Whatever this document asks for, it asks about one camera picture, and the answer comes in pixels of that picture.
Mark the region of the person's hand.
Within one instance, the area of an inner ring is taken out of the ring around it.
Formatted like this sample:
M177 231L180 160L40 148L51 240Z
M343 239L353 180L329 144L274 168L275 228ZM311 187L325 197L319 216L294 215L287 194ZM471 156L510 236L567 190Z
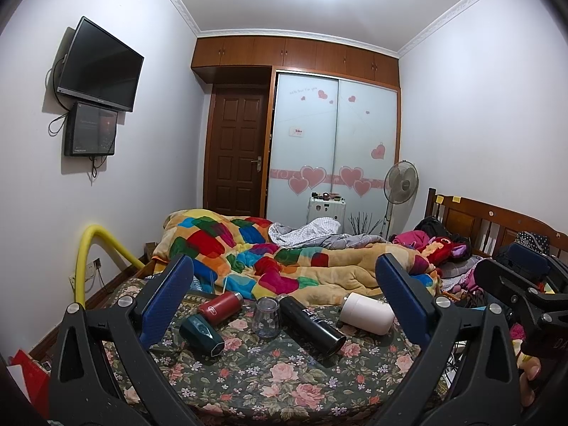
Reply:
M519 377L521 405L523 408L530 407L536 398L530 383L539 376L542 365L539 358L520 353L517 358L517 366L521 370Z

